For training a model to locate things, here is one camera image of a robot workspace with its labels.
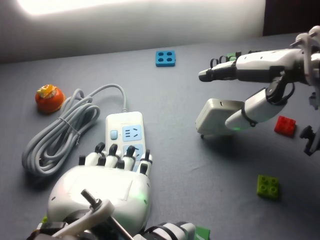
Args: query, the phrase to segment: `orange round object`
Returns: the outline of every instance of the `orange round object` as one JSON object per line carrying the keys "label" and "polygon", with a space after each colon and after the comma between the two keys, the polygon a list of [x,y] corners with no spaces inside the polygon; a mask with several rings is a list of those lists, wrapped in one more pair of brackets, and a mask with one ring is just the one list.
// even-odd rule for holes
{"label": "orange round object", "polygon": [[45,114],[50,114],[58,111],[64,103],[65,99],[66,97],[64,93],[59,88],[56,88],[55,95],[50,98],[42,98],[38,93],[35,94],[37,107],[41,112]]}

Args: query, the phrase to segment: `gray power cord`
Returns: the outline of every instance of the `gray power cord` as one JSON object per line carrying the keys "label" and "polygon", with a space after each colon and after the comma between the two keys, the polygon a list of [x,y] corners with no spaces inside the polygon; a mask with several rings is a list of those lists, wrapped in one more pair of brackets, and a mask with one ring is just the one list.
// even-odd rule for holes
{"label": "gray power cord", "polygon": [[92,127],[100,115],[98,106],[93,105],[93,96],[107,88],[117,88],[122,93],[123,109],[127,112],[127,97],[124,89],[117,84],[107,84],[85,97],[81,89],[74,91],[62,107],[61,115],[27,144],[22,153],[24,169],[39,177],[54,174],[64,163],[80,135]]}

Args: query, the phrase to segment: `power strip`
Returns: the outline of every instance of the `power strip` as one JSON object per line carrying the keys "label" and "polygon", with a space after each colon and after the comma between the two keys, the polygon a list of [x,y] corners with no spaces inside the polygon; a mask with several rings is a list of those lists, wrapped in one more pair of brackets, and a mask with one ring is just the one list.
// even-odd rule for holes
{"label": "power strip", "polygon": [[135,172],[141,156],[146,151],[144,121],[141,112],[123,112],[110,114],[105,119],[105,150],[108,152],[112,144],[118,145],[121,155],[125,155],[129,146],[135,147]]}

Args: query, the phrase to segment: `gray table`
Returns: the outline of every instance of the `gray table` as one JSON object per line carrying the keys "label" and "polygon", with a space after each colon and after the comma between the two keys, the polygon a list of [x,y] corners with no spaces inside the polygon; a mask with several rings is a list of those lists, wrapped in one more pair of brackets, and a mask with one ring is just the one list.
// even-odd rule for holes
{"label": "gray table", "polygon": [[[26,178],[21,154],[27,142],[59,116],[37,112],[36,89],[48,83],[66,96],[77,88],[88,94],[117,83],[127,93],[129,110],[143,114],[146,145],[154,158],[148,226],[190,221],[211,229],[213,240],[319,239],[320,152],[307,156],[306,141],[299,138],[305,126],[319,124],[319,113],[308,103],[311,87],[298,83],[281,112],[297,122],[293,139],[274,132],[277,117],[232,138],[201,139],[195,127],[208,99],[244,101],[266,86],[237,80],[200,82],[198,72],[209,67],[211,58],[286,48],[295,36],[166,48],[176,52],[175,67],[157,68],[155,49],[1,65],[1,239],[24,239],[31,233],[46,213],[55,181],[77,165],[78,155],[105,140],[106,116],[122,107],[117,89],[95,96],[93,102],[101,108],[97,124],[81,137],[62,170],[35,186]],[[257,197],[258,174],[279,177],[282,202]]]}

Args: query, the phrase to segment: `red building block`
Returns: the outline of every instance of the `red building block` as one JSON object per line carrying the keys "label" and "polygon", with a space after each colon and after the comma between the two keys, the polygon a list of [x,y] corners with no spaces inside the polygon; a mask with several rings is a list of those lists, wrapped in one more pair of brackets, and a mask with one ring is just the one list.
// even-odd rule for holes
{"label": "red building block", "polygon": [[287,118],[285,116],[279,116],[276,122],[274,131],[278,134],[285,135],[287,137],[293,137],[296,129],[296,120]]}

